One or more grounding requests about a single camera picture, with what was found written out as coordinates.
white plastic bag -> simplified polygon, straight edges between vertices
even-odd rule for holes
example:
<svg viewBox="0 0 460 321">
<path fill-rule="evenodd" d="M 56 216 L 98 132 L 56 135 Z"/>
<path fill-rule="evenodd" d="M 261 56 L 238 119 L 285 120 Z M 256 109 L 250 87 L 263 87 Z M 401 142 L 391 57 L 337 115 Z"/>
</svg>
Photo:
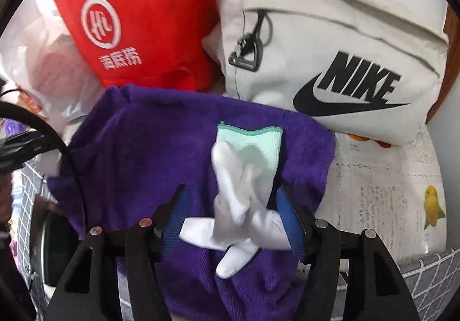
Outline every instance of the white plastic bag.
<svg viewBox="0 0 460 321">
<path fill-rule="evenodd" d="M 315 217 L 352 233 L 374 229 L 397 263 L 445 250 L 446 201 L 426 126 L 404 146 L 335 136 L 336 157 Z M 428 218 L 433 208 L 435 220 Z"/>
<path fill-rule="evenodd" d="M 88 114 L 104 88 L 79 53 L 59 15 L 42 15 L 24 0 L 0 37 L 6 75 L 30 94 L 43 114 L 66 121 Z"/>
</svg>

metal screw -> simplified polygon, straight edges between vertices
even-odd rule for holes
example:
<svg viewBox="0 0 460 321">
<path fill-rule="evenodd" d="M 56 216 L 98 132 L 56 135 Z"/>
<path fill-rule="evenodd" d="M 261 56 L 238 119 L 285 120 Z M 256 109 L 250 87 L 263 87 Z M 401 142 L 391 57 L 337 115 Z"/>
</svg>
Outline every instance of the metal screw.
<svg viewBox="0 0 460 321">
<path fill-rule="evenodd" d="M 374 239 L 377 236 L 377 233 L 374 232 L 372 229 L 366 229 L 364 232 L 365 236 L 371 239 Z"/>
<path fill-rule="evenodd" d="M 139 221 L 139 225 L 142 226 L 143 228 L 148 228 L 152 224 L 152 219 L 145 217 L 141 221 Z"/>
<path fill-rule="evenodd" d="M 102 228 L 100 226 L 95 226 L 90 230 L 91 235 L 99 235 L 102 233 Z"/>
<path fill-rule="evenodd" d="M 315 225 L 320 229 L 325 229 L 329 224 L 326 220 L 319 219 L 315 221 Z"/>
</svg>

white bag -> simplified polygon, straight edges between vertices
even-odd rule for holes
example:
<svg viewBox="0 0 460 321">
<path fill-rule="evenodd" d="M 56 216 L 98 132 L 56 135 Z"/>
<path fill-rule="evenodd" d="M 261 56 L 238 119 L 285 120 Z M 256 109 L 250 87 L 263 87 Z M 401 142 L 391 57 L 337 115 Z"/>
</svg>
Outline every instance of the white bag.
<svg viewBox="0 0 460 321">
<path fill-rule="evenodd" d="M 62 18 L 42 15 L 24 0 L 0 37 L 6 75 L 31 95 L 43 114 L 66 121 L 88 114 L 104 87 L 79 53 Z"/>
<path fill-rule="evenodd" d="M 399 264 L 444 251 L 446 200 L 426 126 L 404 146 L 335 136 L 336 156 L 315 217 L 352 233 L 374 229 Z"/>
<path fill-rule="evenodd" d="M 445 72 L 447 36 L 393 0 L 222 0 L 221 26 L 230 97 L 396 145 Z"/>
</svg>

clothing pile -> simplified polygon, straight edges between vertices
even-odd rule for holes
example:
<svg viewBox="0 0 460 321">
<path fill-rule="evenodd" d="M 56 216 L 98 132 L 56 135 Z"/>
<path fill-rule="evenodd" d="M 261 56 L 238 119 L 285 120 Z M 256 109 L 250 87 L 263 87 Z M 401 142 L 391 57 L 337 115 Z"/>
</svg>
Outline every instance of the clothing pile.
<svg viewBox="0 0 460 321">
<path fill-rule="evenodd" d="M 203 48 L 225 89 L 108 88 L 70 143 L 90 227 L 128 228 L 189 187 L 181 241 L 157 271 L 169 309 L 292 317 L 304 278 L 276 211 L 281 186 L 340 230 L 374 229 L 397 262 L 444 250 L 425 120 L 446 36 L 394 0 L 221 0 L 220 21 Z M 83 237 L 65 161 L 48 185 Z"/>
</svg>

black cable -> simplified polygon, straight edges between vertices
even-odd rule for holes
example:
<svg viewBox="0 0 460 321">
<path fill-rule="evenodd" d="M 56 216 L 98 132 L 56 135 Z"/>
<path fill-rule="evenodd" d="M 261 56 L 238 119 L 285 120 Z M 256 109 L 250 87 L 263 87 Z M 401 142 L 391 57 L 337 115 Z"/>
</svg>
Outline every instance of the black cable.
<svg viewBox="0 0 460 321">
<path fill-rule="evenodd" d="M 54 141 L 57 149 L 61 152 L 63 159 L 67 161 L 70 166 L 70 170 L 73 173 L 77 188 L 80 192 L 81 211 L 83 214 L 83 230 L 85 234 L 88 233 L 88 212 L 83 184 L 72 154 L 61 136 L 59 136 L 59 134 L 56 133 L 56 131 L 42 118 L 15 104 L 0 101 L 0 115 L 6 119 L 20 121 L 27 126 L 38 130 L 44 136 L 47 136 Z"/>
<path fill-rule="evenodd" d="M 0 94 L 0 98 L 2 98 L 5 94 L 8 94 L 8 93 L 12 93 L 14 91 L 20 91 L 21 93 L 26 93 L 24 90 L 22 89 L 11 89 L 11 90 L 7 90 L 7 91 L 4 91 L 3 93 Z"/>
<path fill-rule="evenodd" d="M 252 34 L 260 36 L 260 30 L 262 28 L 262 23 L 264 22 L 265 17 L 267 16 L 267 10 L 265 9 L 258 9 L 257 10 L 257 23 L 252 31 Z"/>
</svg>

